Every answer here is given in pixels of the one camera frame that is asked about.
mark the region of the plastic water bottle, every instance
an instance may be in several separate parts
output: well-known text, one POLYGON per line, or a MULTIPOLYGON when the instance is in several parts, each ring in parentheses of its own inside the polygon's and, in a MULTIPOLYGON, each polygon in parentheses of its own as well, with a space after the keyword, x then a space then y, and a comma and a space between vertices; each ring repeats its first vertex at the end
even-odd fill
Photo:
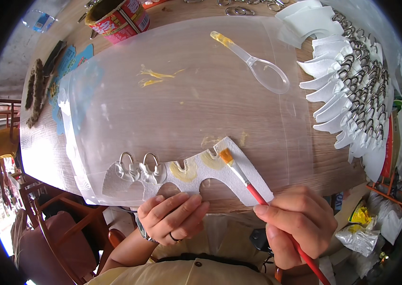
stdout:
POLYGON ((41 12, 40 10, 30 10, 27 14, 22 18, 22 23, 27 27, 32 29, 33 31, 37 31, 38 33, 44 33, 49 30, 52 23, 54 23, 55 18, 41 12))

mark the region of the yellow package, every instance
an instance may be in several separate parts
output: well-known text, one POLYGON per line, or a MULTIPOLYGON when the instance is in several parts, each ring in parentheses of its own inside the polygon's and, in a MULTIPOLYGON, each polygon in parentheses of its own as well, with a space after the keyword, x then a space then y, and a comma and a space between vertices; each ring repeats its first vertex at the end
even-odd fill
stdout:
POLYGON ((359 223, 365 227, 371 222, 371 220, 372 217, 369 215, 369 211, 366 207, 366 201, 361 199, 348 221, 351 223, 359 223))

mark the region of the beige shirt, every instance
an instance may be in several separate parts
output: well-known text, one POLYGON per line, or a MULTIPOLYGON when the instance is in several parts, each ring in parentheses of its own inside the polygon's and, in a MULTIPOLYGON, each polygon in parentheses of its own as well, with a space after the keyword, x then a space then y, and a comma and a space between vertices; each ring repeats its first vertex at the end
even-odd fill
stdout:
POLYGON ((280 285, 270 275, 209 259, 164 261, 110 269, 88 285, 280 285))
MULTIPOLYGON (((211 214, 204 218, 205 230, 172 246, 159 245, 152 257, 161 259, 182 253, 207 253, 248 262, 261 269, 268 254, 257 251, 250 242, 253 229, 265 224, 251 214, 211 214)), ((258 273, 242 265, 209 259, 163 261, 136 267, 110 269, 92 279, 89 285, 280 285, 273 275, 258 273)))

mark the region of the orange bristles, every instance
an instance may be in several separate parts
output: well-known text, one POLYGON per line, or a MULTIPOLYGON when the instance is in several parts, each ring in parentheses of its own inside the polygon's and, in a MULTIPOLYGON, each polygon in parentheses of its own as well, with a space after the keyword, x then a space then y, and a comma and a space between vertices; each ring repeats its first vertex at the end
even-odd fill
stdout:
POLYGON ((229 152, 228 148, 224 149, 223 151, 220 151, 219 155, 226 164, 232 163, 233 158, 232 158, 231 153, 229 152))

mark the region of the red paintbrush handle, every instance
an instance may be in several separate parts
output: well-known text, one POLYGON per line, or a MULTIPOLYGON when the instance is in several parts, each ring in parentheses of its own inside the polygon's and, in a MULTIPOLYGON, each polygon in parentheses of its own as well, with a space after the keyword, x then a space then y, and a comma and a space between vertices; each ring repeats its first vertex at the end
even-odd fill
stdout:
POLYGON ((255 189, 255 187, 253 187, 252 184, 249 184, 247 186, 247 189, 250 191, 250 193, 255 197, 256 201, 258 203, 260 203, 260 205, 265 205, 267 206, 268 204, 266 203, 266 201, 263 199, 263 197, 261 197, 261 195, 258 193, 258 191, 255 189))
MULTIPOLYGON (((256 201, 260 205, 269 206, 268 203, 263 199, 263 197, 261 197, 260 193, 258 193, 258 191, 255 189, 255 187, 253 187, 250 184, 247 186, 247 189, 255 197, 256 201)), ((307 265, 312 269, 312 271, 315 273, 315 275, 318 277, 318 279, 320 279, 320 281, 324 285, 330 285, 328 279, 324 276, 323 272, 320 271, 318 266, 315 264, 314 260, 309 255, 307 255, 304 251, 302 251, 301 246, 299 245, 299 243, 295 240, 295 238, 292 235, 290 235, 289 233, 287 233, 287 235, 288 235, 289 239, 291 240, 291 242, 293 243, 293 246, 295 247, 296 251, 302 257, 302 259, 304 259, 304 261, 307 263, 307 265)))

